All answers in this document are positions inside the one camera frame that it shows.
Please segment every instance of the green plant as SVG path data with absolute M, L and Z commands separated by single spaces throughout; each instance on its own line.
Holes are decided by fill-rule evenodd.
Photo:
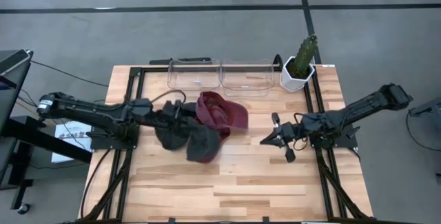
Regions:
M 317 51 L 317 36 L 309 35 L 303 40 L 296 58 L 287 64 L 288 73 L 296 79 L 306 79 L 309 74 L 309 64 Z

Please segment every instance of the gray carpet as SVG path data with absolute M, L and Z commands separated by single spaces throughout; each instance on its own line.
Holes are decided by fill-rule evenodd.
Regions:
M 0 0 L 0 9 L 299 4 L 301 0 Z M 309 0 L 309 4 L 441 3 L 441 0 Z M 441 96 L 441 9 L 314 10 L 323 63 L 337 65 L 345 101 L 351 103 L 394 82 L 413 95 L 413 107 Z M 296 53 L 307 35 L 302 10 L 107 14 L 0 14 L 0 50 L 31 48 L 34 60 L 80 77 L 108 83 L 113 65 L 145 65 L 152 59 L 213 57 L 261 60 Z M 79 98 L 105 97 L 106 89 L 32 65 L 24 84 L 36 101 L 64 91 Z M 28 114 L 17 107 L 14 115 Z M 381 112 L 360 121 L 362 169 L 376 217 L 439 223 L 441 155 L 417 146 L 405 111 Z M 410 120 L 419 142 L 441 149 L 428 118 Z M 50 164 L 36 151 L 35 165 Z M 8 223 L 62 223 L 76 218 L 87 166 L 30 169 L 35 185 L 25 194 L 33 208 L 10 211 L 13 191 L 0 192 L 0 216 Z

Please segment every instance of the clear plastic container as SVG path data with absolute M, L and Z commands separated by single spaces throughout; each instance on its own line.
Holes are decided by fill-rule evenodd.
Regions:
M 172 60 L 167 85 L 171 89 L 207 91 L 221 85 L 221 63 L 210 61 Z
M 266 96 L 274 87 L 272 60 L 222 62 L 221 84 L 226 96 Z

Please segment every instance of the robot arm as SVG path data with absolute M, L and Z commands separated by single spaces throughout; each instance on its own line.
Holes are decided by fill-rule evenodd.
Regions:
M 342 135 L 345 126 L 381 110 L 401 110 L 412 100 L 401 86 L 391 83 L 341 110 L 304 114 L 299 124 L 288 122 L 281 125 L 277 113 L 273 113 L 275 128 L 260 144 L 284 147 L 287 160 L 292 162 L 295 156 L 294 151 L 288 146 L 289 142 L 307 136 L 319 137 L 322 140 L 336 139 Z
M 153 111 L 149 99 L 135 99 L 127 103 L 103 105 L 82 101 L 62 92 L 54 92 L 40 98 L 37 112 L 45 119 L 67 118 L 102 129 L 114 139 L 124 139 L 129 129 L 136 125 L 154 128 L 170 128 L 173 125 L 188 124 L 191 127 L 191 116 L 181 109 L 182 102 L 174 104 L 167 101 L 162 110 Z

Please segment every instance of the white planter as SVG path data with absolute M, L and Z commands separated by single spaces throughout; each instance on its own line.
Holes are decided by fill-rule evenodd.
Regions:
M 294 56 L 291 56 L 288 61 L 283 65 L 282 73 L 280 74 L 280 86 L 284 88 L 286 91 L 289 92 L 295 92 L 296 90 L 302 89 L 306 82 L 311 78 L 312 74 L 316 71 L 314 66 L 309 64 L 310 73 L 306 79 L 295 79 L 292 78 L 291 75 L 289 75 L 289 72 L 287 70 L 287 64 L 292 60 L 295 59 Z

